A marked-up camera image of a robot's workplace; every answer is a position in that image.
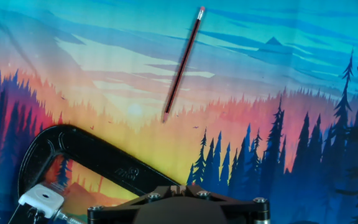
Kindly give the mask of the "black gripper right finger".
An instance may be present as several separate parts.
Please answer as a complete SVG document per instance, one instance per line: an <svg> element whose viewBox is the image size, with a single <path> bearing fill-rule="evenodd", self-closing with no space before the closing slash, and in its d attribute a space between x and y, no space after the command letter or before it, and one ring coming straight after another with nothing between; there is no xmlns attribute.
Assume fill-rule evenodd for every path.
<svg viewBox="0 0 358 224"><path fill-rule="evenodd" d="M198 185L178 187L178 212L185 223L269 223L270 204L257 197L243 201L202 189Z"/></svg>

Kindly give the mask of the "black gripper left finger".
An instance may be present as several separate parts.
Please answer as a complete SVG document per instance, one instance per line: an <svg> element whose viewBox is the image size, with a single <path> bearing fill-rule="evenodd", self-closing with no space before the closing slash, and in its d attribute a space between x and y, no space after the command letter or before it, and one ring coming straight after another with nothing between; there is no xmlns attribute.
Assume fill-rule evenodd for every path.
<svg viewBox="0 0 358 224"><path fill-rule="evenodd" d="M178 185L159 186L151 193L130 200L115 207L95 205L88 208L88 224L113 223L115 221L131 222L143 205L174 196Z"/></svg>

